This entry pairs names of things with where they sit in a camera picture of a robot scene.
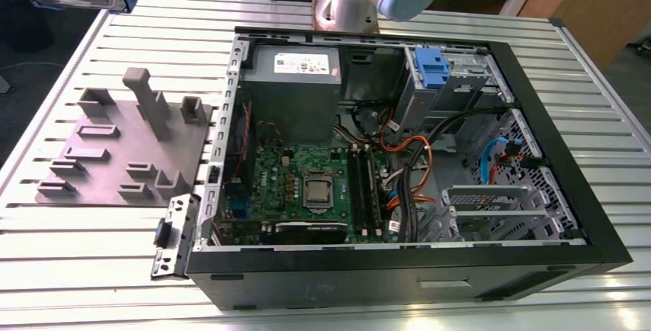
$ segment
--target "ram slot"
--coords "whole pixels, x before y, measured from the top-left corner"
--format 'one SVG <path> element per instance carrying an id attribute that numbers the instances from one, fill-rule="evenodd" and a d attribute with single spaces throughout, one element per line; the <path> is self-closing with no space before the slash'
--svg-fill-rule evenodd
<path id="1" fill-rule="evenodd" d="M 375 176 L 375 157 L 373 157 L 373 151 L 371 149 L 367 150 L 367 155 L 368 155 L 368 172 L 369 172 L 369 176 L 371 176 L 371 182 L 369 182 L 369 185 L 371 185 L 371 195 L 372 195 L 372 201 L 373 201 L 373 205 L 372 205 L 372 220 L 373 220 L 373 229 L 380 229 L 381 228 L 381 225 L 380 225 L 380 221 L 381 221 L 381 218 L 380 218 L 380 207 L 379 207 L 379 190 L 377 190 L 377 187 L 379 187 L 379 179 L 377 177 Z"/>
<path id="2" fill-rule="evenodd" d="M 371 230 L 375 225 L 375 205 L 372 186 L 375 184 L 375 175 L 368 166 L 368 155 L 363 150 L 357 153 L 357 169 L 359 169 L 359 189 L 361 192 L 361 209 L 364 211 L 364 227 Z"/>
<path id="3" fill-rule="evenodd" d="M 367 228 L 367 211 L 361 203 L 361 187 L 360 170 L 359 170 L 357 151 L 348 151 L 348 193 L 349 193 L 349 209 L 353 214 L 353 228 L 356 232 L 361 232 Z"/>

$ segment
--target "white label sticker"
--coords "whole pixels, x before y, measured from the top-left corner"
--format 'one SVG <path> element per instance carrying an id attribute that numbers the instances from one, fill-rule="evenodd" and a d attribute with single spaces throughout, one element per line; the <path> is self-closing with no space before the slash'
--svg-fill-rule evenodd
<path id="1" fill-rule="evenodd" d="M 397 131 L 397 129 L 400 129 L 400 125 L 397 125 L 397 123 L 393 120 L 389 120 L 387 122 L 387 125 L 391 128 L 391 130 L 393 130 L 393 131 Z"/>
<path id="2" fill-rule="evenodd" d="M 273 57 L 273 72 L 329 74 L 328 55 L 277 53 Z"/>
<path id="3" fill-rule="evenodd" d="M 388 231 L 389 232 L 400 232 L 400 222 L 396 220 L 388 221 Z"/>

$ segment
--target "floor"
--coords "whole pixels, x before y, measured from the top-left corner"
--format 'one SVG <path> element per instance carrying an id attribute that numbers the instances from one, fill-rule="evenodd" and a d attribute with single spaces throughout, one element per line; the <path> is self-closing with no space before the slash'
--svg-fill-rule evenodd
<path id="1" fill-rule="evenodd" d="M 78 9 L 42 13 L 53 32 L 53 43 L 46 49 L 17 53 L 0 42 L 0 76 L 12 86 L 9 93 L 0 95 L 0 166 L 61 71 L 61 67 L 50 64 L 2 68 L 25 62 L 62 66 L 96 14 L 94 11 Z M 651 56 L 637 56 L 635 49 L 624 49 L 604 74 L 641 124 L 651 130 L 651 109 L 647 108 L 651 98 Z"/>

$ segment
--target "power supply label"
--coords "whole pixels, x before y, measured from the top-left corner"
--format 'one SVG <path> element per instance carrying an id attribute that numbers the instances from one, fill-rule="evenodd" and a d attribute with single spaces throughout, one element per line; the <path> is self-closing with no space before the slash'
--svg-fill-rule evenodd
<path id="1" fill-rule="evenodd" d="M 329 74 L 328 55 L 277 53 L 273 57 L 273 72 Z"/>

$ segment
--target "aluminum table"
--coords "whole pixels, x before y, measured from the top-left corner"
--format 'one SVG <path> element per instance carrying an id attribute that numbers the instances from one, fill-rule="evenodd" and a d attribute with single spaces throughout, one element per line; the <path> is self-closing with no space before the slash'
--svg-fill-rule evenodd
<path id="1" fill-rule="evenodd" d="M 141 66 L 166 101 L 196 95 L 218 107 L 237 25 L 308 29 L 311 6 L 138 0 L 132 14 L 98 14 L 0 171 L 0 325 L 189 331 L 651 328 L 651 139 L 572 36 L 547 20 L 427 12 L 407 23 L 380 21 L 380 29 L 512 45 L 635 260 L 607 275 L 508 302 L 220 312 L 190 281 L 149 281 L 164 208 L 37 204 L 36 183 L 81 115 L 74 103 L 82 89 L 108 88 L 113 98 L 133 100 L 120 80 L 126 67 Z M 201 165 L 197 179 L 204 173 Z"/>

